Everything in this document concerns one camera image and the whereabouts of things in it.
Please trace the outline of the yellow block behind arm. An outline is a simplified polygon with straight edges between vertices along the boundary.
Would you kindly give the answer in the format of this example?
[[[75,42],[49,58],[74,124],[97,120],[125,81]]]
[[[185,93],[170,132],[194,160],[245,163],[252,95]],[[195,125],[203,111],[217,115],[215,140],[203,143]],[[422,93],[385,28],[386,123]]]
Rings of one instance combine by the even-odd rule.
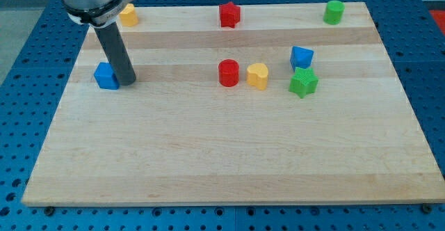
[[[135,26],[138,24],[138,16],[136,8],[132,3],[128,3],[125,8],[119,13],[119,18],[123,26]]]

